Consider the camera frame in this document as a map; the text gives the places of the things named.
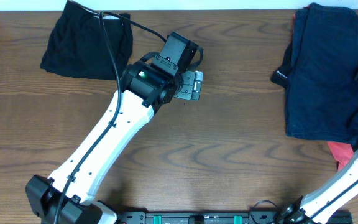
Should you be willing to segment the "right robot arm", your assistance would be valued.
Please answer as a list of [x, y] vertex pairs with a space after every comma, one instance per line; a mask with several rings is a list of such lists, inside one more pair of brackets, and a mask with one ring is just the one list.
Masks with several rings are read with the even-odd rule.
[[272, 75], [285, 89], [287, 135], [345, 143], [352, 155], [322, 187], [305, 195], [288, 221], [327, 223], [358, 194], [358, 60], [286, 60]]

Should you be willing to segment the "navy blue shorts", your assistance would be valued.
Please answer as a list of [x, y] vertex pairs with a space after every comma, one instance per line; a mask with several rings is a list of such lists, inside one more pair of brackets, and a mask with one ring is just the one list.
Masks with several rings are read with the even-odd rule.
[[358, 139], [358, 15], [316, 3], [295, 14], [285, 90], [287, 135], [355, 144]]

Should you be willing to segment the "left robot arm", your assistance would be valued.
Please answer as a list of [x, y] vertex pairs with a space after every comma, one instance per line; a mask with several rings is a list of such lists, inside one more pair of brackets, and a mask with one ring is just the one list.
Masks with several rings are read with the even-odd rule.
[[49, 177], [25, 187], [42, 223], [117, 223], [119, 216], [95, 199], [108, 170], [134, 135], [173, 98], [198, 100], [203, 73], [194, 62], [203, 48], [172, 32], [160, 52], [129, 64], [106, 112], [78, 149]]

